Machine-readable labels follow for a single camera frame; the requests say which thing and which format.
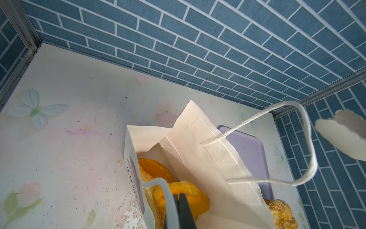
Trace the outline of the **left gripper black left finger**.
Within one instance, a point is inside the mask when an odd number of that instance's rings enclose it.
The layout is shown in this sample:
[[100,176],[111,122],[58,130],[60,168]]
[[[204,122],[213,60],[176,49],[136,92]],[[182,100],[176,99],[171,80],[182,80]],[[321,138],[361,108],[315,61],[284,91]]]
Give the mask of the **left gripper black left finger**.
[[179,213],[178,213],[178,196],[177,194],[168,197],[165,204],[166,219],[164,229],[179,229]]

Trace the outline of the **metal bread tongs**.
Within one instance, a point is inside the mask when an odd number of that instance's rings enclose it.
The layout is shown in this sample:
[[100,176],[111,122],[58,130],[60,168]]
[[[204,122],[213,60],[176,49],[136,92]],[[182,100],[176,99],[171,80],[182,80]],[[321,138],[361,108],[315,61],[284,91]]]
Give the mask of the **metal bread tongs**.
[[366,160],[366,120],[351,110],[338,110],[332,118],[318,119],[315,129],[329,143],[355,160]]

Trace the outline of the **triangular sandwich bread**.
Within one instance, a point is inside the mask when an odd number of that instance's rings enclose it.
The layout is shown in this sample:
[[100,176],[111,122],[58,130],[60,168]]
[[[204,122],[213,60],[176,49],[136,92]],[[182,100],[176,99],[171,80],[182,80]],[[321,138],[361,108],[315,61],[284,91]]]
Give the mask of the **triangular sandwich bread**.
[[[141,166],[139,166],[139,170],[140,170],[140,177],[143,182],[149,182],[154,180],[154,178],[150,174],[145,172]],[[160,211],[153,196],[155,187],[144,188],[144,191],[147,198],[147,202],[154,216],[155,228],[162,229],[165,224],[165,215]]]

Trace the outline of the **long oval orange bread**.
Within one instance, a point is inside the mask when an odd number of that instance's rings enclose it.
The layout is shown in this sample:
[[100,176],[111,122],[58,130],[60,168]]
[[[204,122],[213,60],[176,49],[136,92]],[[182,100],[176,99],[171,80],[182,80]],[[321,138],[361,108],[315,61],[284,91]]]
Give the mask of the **long oval orange bread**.
[[165,167],[163,164],[156,160],[148,159],[148,158],[139,158],[138,159],[139,166],[149,174],[153,178],[163,178],[168,183],[174,183],[174,177],[170,170]]

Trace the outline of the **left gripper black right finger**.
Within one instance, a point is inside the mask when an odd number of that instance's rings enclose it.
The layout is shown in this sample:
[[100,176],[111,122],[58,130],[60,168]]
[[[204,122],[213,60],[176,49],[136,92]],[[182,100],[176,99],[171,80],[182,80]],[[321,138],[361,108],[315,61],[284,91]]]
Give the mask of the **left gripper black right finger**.
[[180,229],[197,229],[187,196],[180,193],[178,197],[178,213]]

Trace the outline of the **white paper gift bag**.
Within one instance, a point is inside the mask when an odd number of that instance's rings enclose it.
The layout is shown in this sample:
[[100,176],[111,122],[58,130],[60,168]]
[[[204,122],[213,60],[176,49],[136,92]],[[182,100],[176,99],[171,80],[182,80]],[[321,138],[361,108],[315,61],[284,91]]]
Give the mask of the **white paper gift bag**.
[[195,222],[199,229],[273,229],[273,217],[259,187],[262,179],[253,177],[226,137],[246,123],[283,106],[294,106],[301,113],[311,155],[307,172],[287,183],[299,186],[315,176],[318,162],[308,113],[297,102],[275,104],[224,133],[193,101],[188,103],[172,128],[128,126],[124,162],[146,227],[155,229],[155,222],[144,188],[161,189],[166,200],[172,196],[165,179],[143,182],[140,177],[138,157],[148,155],[158,146],[152,157],[165,162],[175,179],[191,182],[209,199],[209,210]]

